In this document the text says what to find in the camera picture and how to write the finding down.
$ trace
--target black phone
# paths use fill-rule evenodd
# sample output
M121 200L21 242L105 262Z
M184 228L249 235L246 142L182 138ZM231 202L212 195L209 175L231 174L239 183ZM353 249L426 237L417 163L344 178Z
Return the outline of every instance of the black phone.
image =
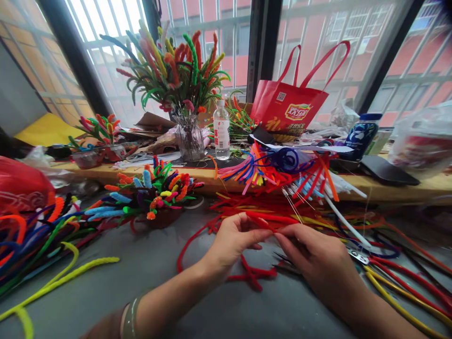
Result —
M360 169L383 185L388 186L416 186L420 181L394 166L378 155L365 155L359 164Z

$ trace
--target red tote bag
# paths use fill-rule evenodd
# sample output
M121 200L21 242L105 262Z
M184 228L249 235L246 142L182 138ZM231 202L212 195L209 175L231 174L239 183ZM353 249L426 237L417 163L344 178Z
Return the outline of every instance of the red tote bag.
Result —
M347 51L342 58L339 66L334 70L331 77L328 79L323 90L307 88L307 84L315 74L315 72L322 66L328 57L340 45L345 45ZM295 80L293 85L281 82L289 71L290 62L292 60L295 49L301 49L300 45L294 47L286 64L284 72L278 81L266 81L262 84L260 89L260 96L257 105L253 105L251 111L251 118L255 121L262 122L263 127L273 134L275 139L280 142L290 142L298 138L306 129L315 114L322 107L328 93L324 90L330 83L334 75L336 75L339 68L344 63L350 52L350 42L342 41L334 46L325 56L319 61L312 71L306 76L300 87L296 87L296 79L298 75L298 66L295 70Z
M264 108L266 105L268 105L273 97L273 94L276 92L278 88L278 84L281 83L281 81L284 79L284 76L289 71L289 67L292 62L293 53L295 52L295 49L299 49L298 59L297 59L297 66L295 68L295 77L293 78L293 86L296 87L297 85L297 77L298 77L298 67L300 64L300 54L301 54L301 45L297 45L293 48L291 55L289 56L289 59L287 60L286 67L284 69L284 72L281 74L281 77L278 79L278 81L271 81L271 80L260 80L258 84L258 89L256 90L256 95L254 97L254 104L253 108L251 110L251 118L253 118L256 122L263 121L263 118L266 113L266 109Z

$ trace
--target glass vase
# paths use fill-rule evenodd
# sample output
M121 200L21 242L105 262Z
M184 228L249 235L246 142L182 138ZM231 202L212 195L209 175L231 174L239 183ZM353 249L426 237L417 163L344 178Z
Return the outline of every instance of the glass vase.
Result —
M178 124L176 141L184 161L204 159L204 142L197 115L175 116Z

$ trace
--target table surface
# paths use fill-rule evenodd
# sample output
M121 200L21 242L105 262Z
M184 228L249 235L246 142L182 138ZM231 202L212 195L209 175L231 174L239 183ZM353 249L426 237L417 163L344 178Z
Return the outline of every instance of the table surface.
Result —
M96 267L64 284L26 307L34 326L35 339L78 338L98 320L124 306L134 297L152 289L176 273L176 260L188 238L215 214L207 202L184 214L166 229L134 235L127 225L106 231L82 249L75 268L97 258L117 256L119 263ZM199 260L215 235L203 232L188 248L185 267ZM246 250L251 266L268 269L277 263L273 255L282 253L270 240L262 251ZM450 251L434 254L452 265ZM68 265L68 256L19 286L0 302L0 314L25 300ZM406 258L396 261L417 272ZM241 272L239 264L233 272ZM452 281L433 269L431 273L447 288ZM330 312L307 284L291 275L278 274L260 280L262 292L254 292L246 282L226 282L196 305L165 338L354 338L348 327ZM412 283L414 288L426 293ZM447 329L427 312L394 295L403 307L427 326L448 334ZM11 316L0 323L0 338L23 338L19 319Z
M101 165L92 169L79 169L75 163L65 162L54 166L55 169L73 171L81 176L98 180L103 185L115 185L118 183L118 171L113 170L111 165ZM129 176L141 175L143 166L128 167L122 173ZM190 176L198 178L198 181L204 182L205 187L197 191L204 194L215 194L215 192L242 192L244 186L237 181L229 180L224 182L220 179L214 179L214 169L202 168L178 168L179 173L189 173ZM384 186L371 177L365 175L341 175L343 179L355 186L369 196L369 201L375 203L402 203L419 204L427 202L435 197L452 194L452 175L439 174L433 178L425 179L418 186ZM344 201L367 201L367 199L352 192L340 193L339 199ZM452 199L439 202L444 205L452 205Z

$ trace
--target window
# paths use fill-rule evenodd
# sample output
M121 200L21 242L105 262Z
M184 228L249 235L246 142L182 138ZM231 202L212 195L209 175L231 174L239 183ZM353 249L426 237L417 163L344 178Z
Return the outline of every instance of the window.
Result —
M351 50L343 66L326 88L330 95L319 115L323 121L340 100L362 101L360 89L375 72L375 65L385 55L387 42L394 34L394 24L401 19L408 0L294 1L283 3L273 80L277 80L294 46L301 44L301 61L296 83L299 86L319 60L338 42L349 40ZM323 89L345 48L340 47L317 70L308 84ZM426 0L402 47L394 59L369 109L385 116L383 127L426 105L436 105L451 95L452 33L440 0ZM295 65L283 80L293 82Z
M0 1L0 35L50 113L70 125L93 112L35 1Z
M140 28L138 20L144 20L141 1L65 1L82 39L83 49L86 50L94 66L111 111L121 120L123 126L132 127L143 116L144 111L139 100L135 106L133 105L124 77L116 72L116 68L121 68L121 63L129 56L119 47L102 40L99 35L110 35L125 43L128 39L127 30L138 33ZM133 44L131 48L137 55ZM153 100L148 101L146 110L168 117Z
M250 16L251 8L238 8L237 16ZM223 19L232 18L233 11L231 9L222 11ZM223 29L223 51L226 56L230 57L234 54L234 34L237 37L236 55L247 56L250 47L250 24L241 24L237 28L237 33L234 27L227 27Z
M342 40L358 39L362 30L364 30L364 38L378 36L383 27L384 21L389 14L390 8L390 5L377 6L371 11L370 15L368 14L369 11L366 8L360 8L352 11L345 27ZM348 12L340 12L331 17L330 25L328 27L330 42L339 42L347 16ZM367 26L364 27L364 23L367 18L369 18L369 22Z
M375 96L369 112L382 127L452 94L452 25L441 1L426 0Z
M230 82L223 81L222 94L226 96L235 89L246 93L251 0L164 0L160 4L161 23L169 21L168 35L178 44L182 34L201 30L203 60L212 52L213 33L217 33L217 56L225 54L221 70L231 77Z

